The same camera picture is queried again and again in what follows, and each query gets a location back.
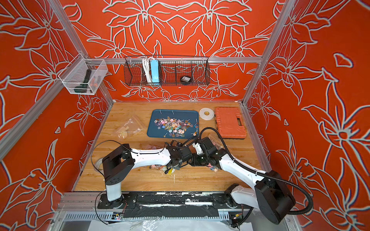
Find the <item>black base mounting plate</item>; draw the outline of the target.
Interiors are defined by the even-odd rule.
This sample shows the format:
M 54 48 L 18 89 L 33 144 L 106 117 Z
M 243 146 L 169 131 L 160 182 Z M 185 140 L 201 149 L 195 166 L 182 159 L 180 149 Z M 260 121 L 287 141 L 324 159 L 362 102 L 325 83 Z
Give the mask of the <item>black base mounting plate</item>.
M 225 192 L 123 192 L 115 201 L 97 196 L 98 211 L 113 211 L 122 218 L 210 218 L 228 220 L 250 207 L 237 204 Z

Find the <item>light blue box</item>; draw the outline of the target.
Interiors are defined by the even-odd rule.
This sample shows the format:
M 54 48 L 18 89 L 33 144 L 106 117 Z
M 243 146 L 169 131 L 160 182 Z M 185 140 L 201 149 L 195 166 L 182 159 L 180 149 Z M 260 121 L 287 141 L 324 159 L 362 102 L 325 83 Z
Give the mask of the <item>light blue box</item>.
M 158 85 L 160 83 L 160 67 L 158 60 L 151 60 L 150 61 L 151 66 L 151 76 L 152 76 L 152 83 L 155 85 Z

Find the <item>clear tape roll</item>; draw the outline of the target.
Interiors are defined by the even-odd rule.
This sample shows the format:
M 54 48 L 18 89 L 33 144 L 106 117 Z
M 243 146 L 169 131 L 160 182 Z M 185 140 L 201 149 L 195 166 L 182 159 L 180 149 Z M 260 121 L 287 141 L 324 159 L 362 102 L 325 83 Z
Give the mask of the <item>clear tape roll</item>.
M 99 171 L 103 171 L 103 159 L 100 158 L 98 160 L 95 161 L 94 163 L 94 166 L 99 170 Z

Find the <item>orange tool case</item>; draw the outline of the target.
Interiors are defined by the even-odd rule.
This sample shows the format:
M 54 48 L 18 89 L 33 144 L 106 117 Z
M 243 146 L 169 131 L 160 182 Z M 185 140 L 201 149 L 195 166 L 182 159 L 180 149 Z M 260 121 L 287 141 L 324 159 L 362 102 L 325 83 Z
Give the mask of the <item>orange tool case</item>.
M 217 130 L 222 138 L 243 140 L 247 137 L 241 111 L 238 107 L 217 107 L 215 119 Z

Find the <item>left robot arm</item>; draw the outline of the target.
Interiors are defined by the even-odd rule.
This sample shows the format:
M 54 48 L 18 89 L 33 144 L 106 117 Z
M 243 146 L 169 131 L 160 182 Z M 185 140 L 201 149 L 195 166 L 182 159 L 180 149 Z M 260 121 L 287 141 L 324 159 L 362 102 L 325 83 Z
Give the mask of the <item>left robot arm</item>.
M 191 159 L 192 152 L 188 147 L 164 145 L 156 150 L 138 150 L 129 144 L 121 144 L 102 159 L 107 200 L 113 202 L 122 198 L 121 182 L 132 169 L 151 165 L 172 169 Z

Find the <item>green black tool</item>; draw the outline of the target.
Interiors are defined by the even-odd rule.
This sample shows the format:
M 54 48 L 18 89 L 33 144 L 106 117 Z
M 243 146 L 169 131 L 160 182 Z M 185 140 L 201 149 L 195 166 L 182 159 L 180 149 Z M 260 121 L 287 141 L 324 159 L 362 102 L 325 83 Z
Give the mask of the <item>green black tool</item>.
M 75 93 L 86 93 L 92 70 L 87 69 L 83 82 L 74 88 Z

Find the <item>white tape roll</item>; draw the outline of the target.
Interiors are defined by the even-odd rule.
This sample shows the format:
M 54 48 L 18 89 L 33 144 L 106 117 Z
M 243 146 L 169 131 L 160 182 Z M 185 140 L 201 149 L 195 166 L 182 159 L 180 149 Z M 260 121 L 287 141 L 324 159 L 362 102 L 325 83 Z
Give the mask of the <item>white tape roll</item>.
M 210 108 L 202 108 L 199 111 L 199 116 L 203 120 L 212 120 L 214 118 L 214 111 Z

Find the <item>candy ziploc bag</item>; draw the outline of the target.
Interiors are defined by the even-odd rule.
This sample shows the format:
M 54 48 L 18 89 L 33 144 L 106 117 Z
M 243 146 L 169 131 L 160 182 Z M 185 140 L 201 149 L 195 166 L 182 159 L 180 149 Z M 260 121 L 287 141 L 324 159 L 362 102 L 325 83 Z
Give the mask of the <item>candy ziploc bag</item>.
M 215 135 L 209 135 L 208 138 L 211 140 L 212 144 L 217 148 L 217 149 L 221 149 L 221 148 L 224 148 L 224 145 L 222 144 L 221 140 L 216 137 Z M 218 168 L 217 166 L 214 166 L 214 165 L 211 165 L 211 164 L 208 164 L 207 167 L 214 171 L 214 172 L 217 172 L 220 168 Z
M 115 131 L 115 135 L 120 139 L 129 138 L 137 133 L 140 133 L 144 129 L 144 125 L 137 116 L 130 117 L 123 126 L 119 127 Z
M 155 178 L 163 178 L 175 182 L 175 169 L 173 168 L 169 169 L 164 165 L 150 165 L 147 169 Z

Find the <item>clear plastic bin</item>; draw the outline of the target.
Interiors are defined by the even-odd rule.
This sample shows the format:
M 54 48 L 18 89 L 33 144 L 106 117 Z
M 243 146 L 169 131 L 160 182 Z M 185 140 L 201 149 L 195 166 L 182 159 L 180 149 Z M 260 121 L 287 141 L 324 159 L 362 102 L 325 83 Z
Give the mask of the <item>clear plastic bin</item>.
M 87 69 L 92 70 L 87 92 L 75 93 L 74 88 L 83 82 Z M 58 78 L 70 94 L 95 95 L 107 73 L 108 66 L 105 60 L 87 59 L 82 54 L 78 54 L 60 72 Z

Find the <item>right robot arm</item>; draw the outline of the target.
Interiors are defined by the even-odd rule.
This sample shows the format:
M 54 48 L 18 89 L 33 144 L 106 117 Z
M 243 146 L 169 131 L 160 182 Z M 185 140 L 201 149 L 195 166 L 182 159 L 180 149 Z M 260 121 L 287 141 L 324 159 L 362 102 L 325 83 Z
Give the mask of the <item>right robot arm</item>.
M 215 166 L 253 189 L 250 193 L 237 184 L 230 187 L 229 194 L 237 204 L 259 209 L 273 224 L 279 224 L 295 205 L 296 200 L 277 172 L 258 170 L 238 160 L 226 149 L 218 149 L 208 137 L 197 140 L 192 146 L 196 150 L 192 166 Z

